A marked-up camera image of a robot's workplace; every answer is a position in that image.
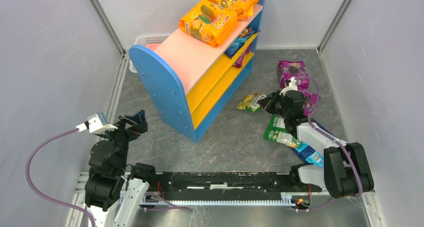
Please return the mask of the blue Slendy candy bag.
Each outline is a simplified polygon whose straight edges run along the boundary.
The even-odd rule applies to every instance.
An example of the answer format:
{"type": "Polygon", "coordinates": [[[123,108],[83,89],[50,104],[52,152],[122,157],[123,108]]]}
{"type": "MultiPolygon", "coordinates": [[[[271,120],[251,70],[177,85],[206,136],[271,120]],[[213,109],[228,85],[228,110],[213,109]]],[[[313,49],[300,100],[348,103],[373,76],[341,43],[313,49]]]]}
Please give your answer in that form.
{"type": "Polygon", "coordinates": [[[232,58],[237,51],[245,44],[245,42],[254,34],[258,33],[260,30],[253,27],[246,27],[241,34],[234,40],[233,43],[225,50],[225,54],[232,58]]]}

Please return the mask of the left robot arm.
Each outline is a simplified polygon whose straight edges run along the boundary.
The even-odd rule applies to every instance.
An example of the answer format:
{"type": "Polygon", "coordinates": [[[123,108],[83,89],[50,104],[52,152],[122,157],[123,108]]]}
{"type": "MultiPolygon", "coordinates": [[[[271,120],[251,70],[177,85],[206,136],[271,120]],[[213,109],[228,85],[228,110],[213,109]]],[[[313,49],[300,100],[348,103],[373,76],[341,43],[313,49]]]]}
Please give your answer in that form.
{"type": "Polygon", "coordinates": [[[101,137],[90,150],[88,180],[85,183],[85,204],[94,218],[94,227],[130,227],[139,205],[155,180],[152,165],[136,163],[130,174],[127,168],[129,143],[148,131],[145,111],[121,115],[110,124],[103,112],[95,113],[80,125],[101,137]]]}

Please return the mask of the yellow green Fox's candy bag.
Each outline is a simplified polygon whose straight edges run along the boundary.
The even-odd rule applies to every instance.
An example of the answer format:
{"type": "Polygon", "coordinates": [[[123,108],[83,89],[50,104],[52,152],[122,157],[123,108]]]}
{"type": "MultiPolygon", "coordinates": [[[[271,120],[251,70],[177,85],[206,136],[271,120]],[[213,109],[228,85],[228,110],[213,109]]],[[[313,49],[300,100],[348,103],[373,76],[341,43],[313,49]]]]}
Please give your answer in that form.
{"type": "Polygon", "coordinates": [[[267,95],[258,92],[250,92],[237,105],[236,109],[241,111],[256,112],[261,109],[259,101],[266,98],[267,95]]]}

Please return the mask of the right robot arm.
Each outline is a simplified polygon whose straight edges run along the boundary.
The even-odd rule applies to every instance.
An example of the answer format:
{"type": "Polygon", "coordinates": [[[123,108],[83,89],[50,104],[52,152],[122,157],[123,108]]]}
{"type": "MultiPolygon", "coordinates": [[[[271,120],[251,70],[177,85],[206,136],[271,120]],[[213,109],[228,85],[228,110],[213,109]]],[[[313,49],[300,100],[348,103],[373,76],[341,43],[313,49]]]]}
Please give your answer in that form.
{"type": "Polygon", "coordinates": [[[323,166],[295,165],[294,179],[326,189],[334,199],[360,196],[375,188],[364,147],[358,142],[340,140],[304,114],[304,95],[298,90],[275,91],[258,104],[283,119],[284,128],[323,157],[323,166]]]}

